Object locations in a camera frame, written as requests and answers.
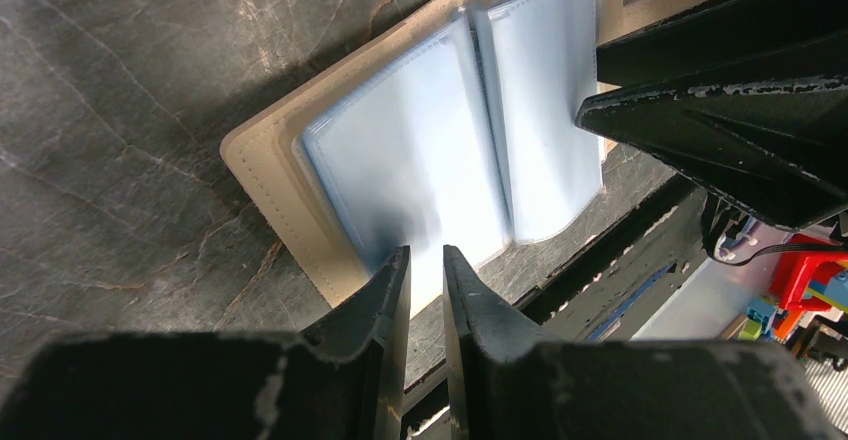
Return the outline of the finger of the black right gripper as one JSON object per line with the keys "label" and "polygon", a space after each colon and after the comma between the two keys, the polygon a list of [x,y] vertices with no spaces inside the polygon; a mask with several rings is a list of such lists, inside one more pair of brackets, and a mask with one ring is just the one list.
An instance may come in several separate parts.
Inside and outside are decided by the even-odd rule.
{"label": "finger of the black right gripper", "polygon": [[639,149],[775,228],[847,209],[847,78],[673,81],[586,99],[581,128]]}
{"label": "finger of the black right gripper", "polygon": [[600,81],[622,87],[751,61],[754,78],[847,72],[847,0],[706,0],[596,50]]}

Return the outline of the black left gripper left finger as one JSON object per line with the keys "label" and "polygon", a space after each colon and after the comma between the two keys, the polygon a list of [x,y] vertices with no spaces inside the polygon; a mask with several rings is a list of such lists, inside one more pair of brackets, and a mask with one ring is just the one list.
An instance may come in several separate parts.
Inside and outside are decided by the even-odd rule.
{"label": "black left gripper left finger", "polygon": [[395,439],[411,253],[299,332],[83,333],[26,367],[5,439]]}

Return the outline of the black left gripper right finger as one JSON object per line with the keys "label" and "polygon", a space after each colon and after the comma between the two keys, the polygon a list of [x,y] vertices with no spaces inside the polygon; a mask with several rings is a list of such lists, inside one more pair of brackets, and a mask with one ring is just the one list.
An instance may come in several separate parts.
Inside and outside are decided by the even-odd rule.
{"label": "black left gripper right finger", "polygon": [[744,341],[568,342],[443,249],[455,439],[837,439],[798,362]]}

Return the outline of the beige leather card holder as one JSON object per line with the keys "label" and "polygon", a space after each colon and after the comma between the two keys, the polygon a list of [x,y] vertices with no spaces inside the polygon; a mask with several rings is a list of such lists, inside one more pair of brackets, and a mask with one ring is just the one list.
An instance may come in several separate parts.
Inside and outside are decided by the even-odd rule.
{"label": "beige leather card holder", "polygon": [[230,132],[220,153],[331,305],[398,247],[415,315],[442,248],[481,267],[565,230],[612,142],[579,129],[595,46],[704,0],[431,0]]}

